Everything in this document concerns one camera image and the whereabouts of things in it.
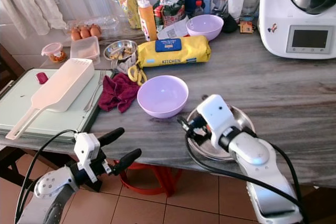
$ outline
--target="white curtain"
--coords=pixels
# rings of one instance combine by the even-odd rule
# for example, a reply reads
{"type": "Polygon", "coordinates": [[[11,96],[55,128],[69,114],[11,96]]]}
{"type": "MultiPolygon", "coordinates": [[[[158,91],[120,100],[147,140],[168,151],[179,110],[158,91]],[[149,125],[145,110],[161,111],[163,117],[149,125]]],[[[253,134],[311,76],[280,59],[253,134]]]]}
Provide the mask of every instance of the white curtain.
{"type": "Polygon", "coordinates": [[[55,0],[1,0],[1,2],[24,38],[29,35],[30,26],[38,35],[48,34],[50,28],[65,28],[66,23],[55,0]]]}

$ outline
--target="appliance display screen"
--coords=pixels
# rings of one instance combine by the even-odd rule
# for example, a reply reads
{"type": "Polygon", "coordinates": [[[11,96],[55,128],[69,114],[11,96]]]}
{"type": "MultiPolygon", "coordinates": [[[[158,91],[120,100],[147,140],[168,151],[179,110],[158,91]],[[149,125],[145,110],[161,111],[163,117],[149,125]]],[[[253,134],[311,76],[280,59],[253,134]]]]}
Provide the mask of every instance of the appliance display screen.
{"type": "Polygon", "coordinates": [[[292,47],[325,48],[327,30],[294,30],[292,47]]]}

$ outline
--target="white spatula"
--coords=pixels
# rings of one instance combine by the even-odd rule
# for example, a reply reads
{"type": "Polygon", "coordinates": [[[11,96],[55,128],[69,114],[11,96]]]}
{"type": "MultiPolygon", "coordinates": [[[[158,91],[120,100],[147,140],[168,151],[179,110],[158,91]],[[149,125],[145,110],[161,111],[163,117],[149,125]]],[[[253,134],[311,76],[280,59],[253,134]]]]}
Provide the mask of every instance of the white spatula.
{"type": "Polygon", "coordinates": [[[32,121],[45,109],[63,112],[76,99],[95,73],[92,60],[69,59],[31,97],[31,107],[6,135],[15,140],[28,128],[32,121]]]}

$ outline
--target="red towel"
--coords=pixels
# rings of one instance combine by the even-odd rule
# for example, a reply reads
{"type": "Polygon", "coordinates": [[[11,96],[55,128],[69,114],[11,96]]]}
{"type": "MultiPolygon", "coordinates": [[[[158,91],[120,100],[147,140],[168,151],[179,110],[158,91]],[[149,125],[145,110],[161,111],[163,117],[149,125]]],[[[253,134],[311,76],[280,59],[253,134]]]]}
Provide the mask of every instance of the red towel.
{"type": "Polygon", "coordinates": [[[117,107],[120,113],[125,112],[132,101],[137,97],[139,86],[131,81],[124,73],[119,73],[111,79],[108,76],[103,80],[103,92],[98,106],[105,111],[117,107]]]}

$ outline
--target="red stool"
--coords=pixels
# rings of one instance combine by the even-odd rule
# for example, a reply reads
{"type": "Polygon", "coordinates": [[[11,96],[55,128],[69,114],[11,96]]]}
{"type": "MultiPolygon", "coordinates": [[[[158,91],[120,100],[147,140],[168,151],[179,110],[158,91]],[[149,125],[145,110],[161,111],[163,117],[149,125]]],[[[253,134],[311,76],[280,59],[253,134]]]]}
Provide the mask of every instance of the red stool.
{"type": "Polygon", "coordinates": [[[127,178],[126,172],[122,171],[120,175],[120,180],[122,184],[133,191],[136,191],[139,194],[145,194],[145,195],[155,195],[155,194],[161,194],[166,193],[167,197],[172,196],[174,192],[176,191],[176,182],[180,178],[182,174],[182,170],[178,169],[176,175],[173,176],[172,169],[165,166],[157,166],[157,165],[146,165],[146,164],[139,164],[139,163],[133,163],[128,169],[152,169],[157,180],[159,181],[161,187],[152,188],[152,189],[142,189],[139,187],[131,186],[129,179],[127,178]]]}

